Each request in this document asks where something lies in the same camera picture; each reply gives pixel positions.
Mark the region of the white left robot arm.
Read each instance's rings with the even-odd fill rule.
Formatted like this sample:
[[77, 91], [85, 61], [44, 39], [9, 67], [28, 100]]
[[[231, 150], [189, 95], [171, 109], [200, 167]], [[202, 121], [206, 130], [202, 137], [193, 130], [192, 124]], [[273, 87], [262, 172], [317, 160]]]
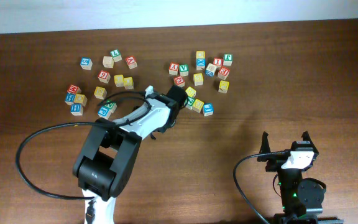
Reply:
[[141, 142], [172, 128], [188, 97], [179, 86], [165, 95], [149, 86], [141, 95], [145, 103], [129, 115], [96, 120], [74, 163], [73, 175], [85, 197], [85, 223], [113, 223], [116, 198], [130, 179]]

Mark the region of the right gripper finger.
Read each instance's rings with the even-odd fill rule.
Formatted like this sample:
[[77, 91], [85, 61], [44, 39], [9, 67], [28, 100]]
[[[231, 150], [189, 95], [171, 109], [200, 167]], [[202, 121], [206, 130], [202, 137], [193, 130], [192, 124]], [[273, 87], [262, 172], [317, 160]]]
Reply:
[[269, 140], [268, 140], [268, 133], [267, 132], [263, 132], [262, 134], [262, 142], [261, 142], [261, 147], [260, 147], [260, 154], [267, 154], [267, 153], [271, 153], [271, 149], [269, 146]]
[[310, 138], [308, 131], [303, 132], [303, 134], [301, 135], [301, 138], [302, 138], [302, 141], [301, 141], [302, 145], [308, 145], [308, 146], [313, 145], [313, 142]]

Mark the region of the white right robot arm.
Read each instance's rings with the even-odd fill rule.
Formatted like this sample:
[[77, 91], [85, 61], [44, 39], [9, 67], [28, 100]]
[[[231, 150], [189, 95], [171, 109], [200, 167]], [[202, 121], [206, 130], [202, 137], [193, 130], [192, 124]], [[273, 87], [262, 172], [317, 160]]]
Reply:
[[313, 166], [319, 151], [308, 132], [304, 132], [301, 141], [294, 141], [291, 148], [272, 152], [268, 133], [262, 134], [259, 162], [266, 162], [265, 171], [277, 174], [283, 213], [273, 216], [273, 222], [286, 223], [344, 223], [339, 218], [319, 219], [323, 212], [322, 203], [327, 186], [314, 178], [304, 178], [302, 173]]

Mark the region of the yellow S wooden block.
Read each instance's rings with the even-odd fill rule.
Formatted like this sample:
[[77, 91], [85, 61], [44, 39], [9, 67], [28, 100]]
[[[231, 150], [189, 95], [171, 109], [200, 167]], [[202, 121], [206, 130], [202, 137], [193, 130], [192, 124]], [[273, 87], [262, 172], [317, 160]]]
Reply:
[[107, 90], [103, 87], [97, 86], [94, 91], [94, 96], [97, 99], [104, 100], [107, 96]]

